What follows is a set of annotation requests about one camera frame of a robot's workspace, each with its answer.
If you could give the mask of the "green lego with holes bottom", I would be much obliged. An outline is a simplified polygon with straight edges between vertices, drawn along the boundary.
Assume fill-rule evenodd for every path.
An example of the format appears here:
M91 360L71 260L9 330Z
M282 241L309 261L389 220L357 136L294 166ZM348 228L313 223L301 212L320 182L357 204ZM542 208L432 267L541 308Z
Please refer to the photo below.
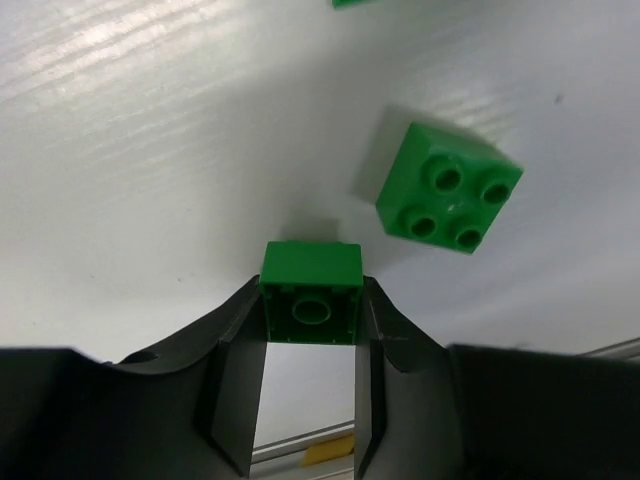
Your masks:
M270 241L259 287L272 343L353 345L364 275L361 246Z

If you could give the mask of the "green long lego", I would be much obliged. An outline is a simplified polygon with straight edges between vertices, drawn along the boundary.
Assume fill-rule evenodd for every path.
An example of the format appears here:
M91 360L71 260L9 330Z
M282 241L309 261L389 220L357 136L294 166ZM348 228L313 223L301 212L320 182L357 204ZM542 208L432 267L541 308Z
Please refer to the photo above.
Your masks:
M371 0L331 0L331 5L336 9L342 9L368 3L370 1Z

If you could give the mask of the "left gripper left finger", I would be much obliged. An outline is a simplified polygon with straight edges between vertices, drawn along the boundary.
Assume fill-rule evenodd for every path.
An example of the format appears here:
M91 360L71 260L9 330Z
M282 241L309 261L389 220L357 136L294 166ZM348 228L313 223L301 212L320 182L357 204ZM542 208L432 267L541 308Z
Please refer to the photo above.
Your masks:
M5 479L243 479L266 357L256 279L118 363L1 352Z

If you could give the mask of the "green small lego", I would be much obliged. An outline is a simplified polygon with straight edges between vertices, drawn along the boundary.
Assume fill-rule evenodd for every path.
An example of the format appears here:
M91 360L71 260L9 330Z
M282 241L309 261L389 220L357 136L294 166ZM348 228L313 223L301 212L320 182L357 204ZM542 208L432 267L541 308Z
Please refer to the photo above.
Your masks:
M414 121L375 203L377 214L391 236L471 254L523 172L482 138Z

